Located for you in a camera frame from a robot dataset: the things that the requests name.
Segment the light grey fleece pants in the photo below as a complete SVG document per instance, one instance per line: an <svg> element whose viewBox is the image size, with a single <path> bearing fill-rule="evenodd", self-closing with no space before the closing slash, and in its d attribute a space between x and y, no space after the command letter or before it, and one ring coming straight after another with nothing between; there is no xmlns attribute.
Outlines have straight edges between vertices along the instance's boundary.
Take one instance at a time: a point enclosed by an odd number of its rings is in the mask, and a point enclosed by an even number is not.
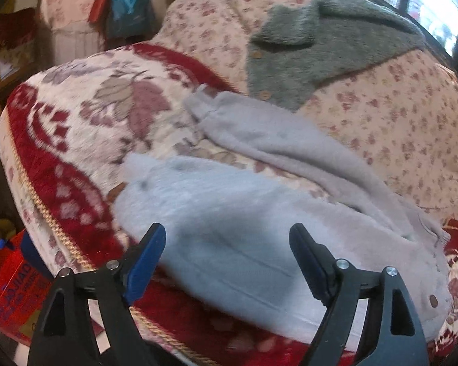
<svg viewBox="0 0 458 366"><path fill-rule="evenodd" d="M204 85L184 105L214 143L314 181L328 193L328 199L317 198L201 157L128 155L115 219L137 239L153 223L165 227L161 264L187 292L308 343L325 308L289 247L289 229L300 223L357 268L396 267L426 339L438 335L452 302L443 253L449 235L439 223L396 195L341 143L285 109Z"/></svg>

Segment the red printed box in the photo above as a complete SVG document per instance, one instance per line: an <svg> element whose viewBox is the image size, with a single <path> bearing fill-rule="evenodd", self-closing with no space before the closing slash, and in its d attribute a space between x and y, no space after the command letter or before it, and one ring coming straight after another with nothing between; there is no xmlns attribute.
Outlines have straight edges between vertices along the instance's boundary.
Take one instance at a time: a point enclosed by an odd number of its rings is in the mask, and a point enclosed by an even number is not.
<svg viewBox="0 0 458 366"><path fill-rule="evenodd" d="M0 241L0 332L29 346L51 280L26 259L21 245L27 231Z"/></svg>

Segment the red floral blanket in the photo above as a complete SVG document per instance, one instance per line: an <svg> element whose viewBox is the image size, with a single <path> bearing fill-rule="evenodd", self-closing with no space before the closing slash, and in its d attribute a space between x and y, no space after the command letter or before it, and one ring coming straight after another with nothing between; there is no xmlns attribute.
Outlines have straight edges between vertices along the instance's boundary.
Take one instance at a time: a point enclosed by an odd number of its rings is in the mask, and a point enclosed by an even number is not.
<svg viewBox="0 0 458 366"><path fill-rule="evenodd" d="M26 229L51 270L93 268L130 244L112 204L123 186L121 165L132 152L214 160L328 198L306 178L206 139L183 104L199 84L227 89L198 60L141 43L53 67L13 91L0 119L1 161ZM438 220L452 235L452 309L432 345L434 361L458 343L458 217ZM210 308L163 272L133 312L144 337L197 365L295 365L304 349Z"/></svg>

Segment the rose print quilt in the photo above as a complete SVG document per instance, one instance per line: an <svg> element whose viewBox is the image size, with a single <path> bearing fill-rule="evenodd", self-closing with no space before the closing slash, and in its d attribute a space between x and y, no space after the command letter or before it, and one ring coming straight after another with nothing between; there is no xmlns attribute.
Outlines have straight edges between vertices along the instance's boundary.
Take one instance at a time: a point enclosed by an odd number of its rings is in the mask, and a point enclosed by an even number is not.
<svg viewBox="0 0 458 366"><path fill-rule="evenodd" d="M309 0L176 0L154 43L193 57L240 92L246 45L276 4ZM426 212L458 217L458 85L429 53L413 50L335 80L300 108L352 149L386 184Z"/></svg>

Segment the grey-green fuzzy cardigan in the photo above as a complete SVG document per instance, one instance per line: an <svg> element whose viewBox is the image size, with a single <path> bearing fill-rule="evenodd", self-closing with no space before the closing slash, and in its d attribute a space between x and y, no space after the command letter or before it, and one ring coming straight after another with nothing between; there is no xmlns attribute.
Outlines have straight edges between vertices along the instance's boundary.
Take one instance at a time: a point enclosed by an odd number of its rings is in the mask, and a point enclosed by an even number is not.
<svg viewBox="0 0 458 366"><path fill-rule="evenodd" d="M296 112L322 84L423 46L413 22L368 0L274 5L248 43L248 93Z"/></svg>

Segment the blue plastic bag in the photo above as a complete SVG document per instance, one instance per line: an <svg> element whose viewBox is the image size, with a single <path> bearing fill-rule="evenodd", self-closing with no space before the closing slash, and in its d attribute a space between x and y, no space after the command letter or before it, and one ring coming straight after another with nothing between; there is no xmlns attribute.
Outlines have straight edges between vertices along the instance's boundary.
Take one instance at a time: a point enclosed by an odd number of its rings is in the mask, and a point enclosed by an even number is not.
<svg viewBox="0 0 458 366"><path fill-rule="evenodd" d="M106 35L108 39L147 36L153 21L150 0L110 0Z"/></svg>

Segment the floral covered cushion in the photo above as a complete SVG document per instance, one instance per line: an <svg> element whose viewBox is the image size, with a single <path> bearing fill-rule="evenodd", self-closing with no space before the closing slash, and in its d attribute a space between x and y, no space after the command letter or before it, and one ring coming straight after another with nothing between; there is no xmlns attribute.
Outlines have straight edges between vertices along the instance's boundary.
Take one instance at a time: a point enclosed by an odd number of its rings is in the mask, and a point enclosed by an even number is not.
<svg viewBox="0 0 458 366"><path fill-rule="evenodd" d="M38 0L38 48L44 67L103 50L103 35L88 21L94 1Z"/></svg>

